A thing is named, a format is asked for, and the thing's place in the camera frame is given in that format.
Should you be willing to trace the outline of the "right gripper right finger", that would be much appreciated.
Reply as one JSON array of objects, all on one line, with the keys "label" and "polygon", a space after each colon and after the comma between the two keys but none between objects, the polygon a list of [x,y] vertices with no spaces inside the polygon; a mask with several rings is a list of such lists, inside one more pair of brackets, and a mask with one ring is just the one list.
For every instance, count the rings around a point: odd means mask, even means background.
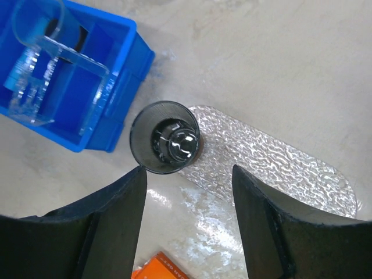
[{"label": "right gripper right finger", "polygon": [[240,166],[232,191],[249,278],[370,278],[371,223],[316,209]]}]

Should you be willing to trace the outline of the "dark smoked plastic cup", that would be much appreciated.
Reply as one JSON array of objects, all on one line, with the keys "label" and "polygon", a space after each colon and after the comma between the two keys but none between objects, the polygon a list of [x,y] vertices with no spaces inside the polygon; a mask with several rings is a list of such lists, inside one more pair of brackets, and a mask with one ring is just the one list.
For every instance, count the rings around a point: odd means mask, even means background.
[{"label": "dark smoked plastic cup", "polygon": [[176,173],[193,164],[203,150],[194,114],[174,101],[152,103],[139,112],[130,130],[136,162],[154,174]]}]

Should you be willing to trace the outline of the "orange razor box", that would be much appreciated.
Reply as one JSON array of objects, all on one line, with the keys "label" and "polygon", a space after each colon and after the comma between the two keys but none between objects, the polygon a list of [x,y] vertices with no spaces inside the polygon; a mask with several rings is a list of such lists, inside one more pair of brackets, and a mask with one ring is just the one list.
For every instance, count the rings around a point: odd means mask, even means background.
[{"label": "orange razor box", "polygon": [[158,252],[142,267],[134,270],[131,279],[189,279],[165,253]]}]

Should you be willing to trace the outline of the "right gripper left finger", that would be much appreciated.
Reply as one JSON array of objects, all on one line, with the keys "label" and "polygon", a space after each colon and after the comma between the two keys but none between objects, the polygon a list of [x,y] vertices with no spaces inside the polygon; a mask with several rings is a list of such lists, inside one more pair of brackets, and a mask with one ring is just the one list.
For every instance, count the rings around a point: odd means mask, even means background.
[{"label": "right gripper left finger", "polygon": [[44,216],[2,216],[1,277],[130,278],[146,190],[136,167]]}]

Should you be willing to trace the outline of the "clear textured acrylic tray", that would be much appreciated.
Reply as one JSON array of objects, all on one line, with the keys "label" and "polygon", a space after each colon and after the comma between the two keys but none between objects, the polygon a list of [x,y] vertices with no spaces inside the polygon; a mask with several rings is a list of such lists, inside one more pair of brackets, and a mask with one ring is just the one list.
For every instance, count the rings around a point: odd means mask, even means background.
[{"label": "clear textured acrylic tray", "polygon": [[180,174],[207,192],[234,203],[233,166],[307,205],[355,218],[358,201],[350,182],[330,164],[211,106],[190,107],[203,148]]}]

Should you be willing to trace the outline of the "blue plastic bin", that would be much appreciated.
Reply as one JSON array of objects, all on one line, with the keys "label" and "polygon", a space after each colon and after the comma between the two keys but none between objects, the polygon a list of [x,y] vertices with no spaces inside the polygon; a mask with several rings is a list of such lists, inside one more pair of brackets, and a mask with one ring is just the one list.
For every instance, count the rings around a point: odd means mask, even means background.
[{"label": "blue plastic bin", "polygon": [[2,1],[1,113],[71,151],[111,152],[154,57],[126,17]]}]

